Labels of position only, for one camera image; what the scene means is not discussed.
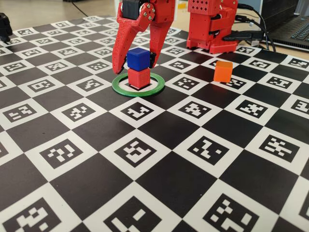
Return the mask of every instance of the blue cube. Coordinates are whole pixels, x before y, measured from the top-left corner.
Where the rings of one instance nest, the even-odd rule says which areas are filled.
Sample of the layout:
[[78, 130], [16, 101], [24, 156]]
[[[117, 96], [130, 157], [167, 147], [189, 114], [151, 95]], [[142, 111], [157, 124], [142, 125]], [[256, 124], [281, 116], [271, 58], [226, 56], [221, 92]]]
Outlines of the blue cube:
[[128, 67], [138, 72], [150, 66], [150, 52], [139, 47], [129, 50], [126, 59]]

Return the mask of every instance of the green ring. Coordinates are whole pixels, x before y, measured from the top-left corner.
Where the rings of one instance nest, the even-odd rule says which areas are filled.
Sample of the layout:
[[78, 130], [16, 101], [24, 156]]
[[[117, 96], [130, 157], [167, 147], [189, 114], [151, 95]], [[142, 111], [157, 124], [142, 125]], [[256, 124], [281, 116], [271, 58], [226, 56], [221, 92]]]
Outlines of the green ring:
[[164, 79], [160, 75], [155, 74], [155, 73], [150, 73], [150, 77], [158, 82], [157, 87], [152, 89], [152, 90], [148, 90], [148, 91], [145, 91], [145, 92], [132, 92], [132, 91], [126, 91], [126, 90], [120, 88], [119, 87], [119, 82], [121, 82], [122, 80], [127, 78], [127, 73], [124, 73], [122, 75], [117, 76], [112, 81], [112, 88], [117, 93], [120, 93], [120, 94], [125, 95], [125, 96], [129, 96], [129, 97], [146, 97], [146, 96], [150, 96], [150, 95], [153, 95], [153, 94], [156, 94], [156, 93], [160, 92], [164, 88], [164, 85], [165, 85], [165, 81], [164, 81]]

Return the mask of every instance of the black laptop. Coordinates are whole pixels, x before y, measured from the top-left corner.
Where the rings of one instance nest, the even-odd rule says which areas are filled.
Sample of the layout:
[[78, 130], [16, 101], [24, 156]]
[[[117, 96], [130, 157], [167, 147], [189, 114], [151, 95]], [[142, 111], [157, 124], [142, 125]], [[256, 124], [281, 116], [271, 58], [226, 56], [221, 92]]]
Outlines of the black laptop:
[[275, 44], [309, 51], [309, 16], [295, 15], [297, 4], [298, 0], [263, 0], [262, 17]]

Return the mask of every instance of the checkerboard mat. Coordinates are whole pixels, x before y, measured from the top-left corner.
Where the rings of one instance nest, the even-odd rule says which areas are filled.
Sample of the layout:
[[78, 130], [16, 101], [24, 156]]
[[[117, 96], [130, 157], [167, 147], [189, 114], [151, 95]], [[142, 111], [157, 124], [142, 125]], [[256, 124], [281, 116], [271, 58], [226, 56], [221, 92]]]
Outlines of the checkerboard mat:
[[309, 232], [309, 61], [189, 50], [171, 28], [164, 90], [130, 98], [111, 87], [117, 28], [91, 16], [0, 44], [0, 231]]

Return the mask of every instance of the wire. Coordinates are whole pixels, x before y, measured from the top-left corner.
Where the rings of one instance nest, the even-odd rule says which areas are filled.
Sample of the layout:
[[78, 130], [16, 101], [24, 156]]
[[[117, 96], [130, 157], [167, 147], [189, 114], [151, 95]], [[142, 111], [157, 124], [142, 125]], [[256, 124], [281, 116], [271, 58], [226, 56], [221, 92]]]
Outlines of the wire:
[[77, 7], [77, 5], [75, 5], [75, 3], [72, 1], [72, 4], [80, 11], [80, 12], [82, 12], [86, 17], [88, 17], [88, 15], [86, 15], [81, 9], [79, 9], [78, 7]]

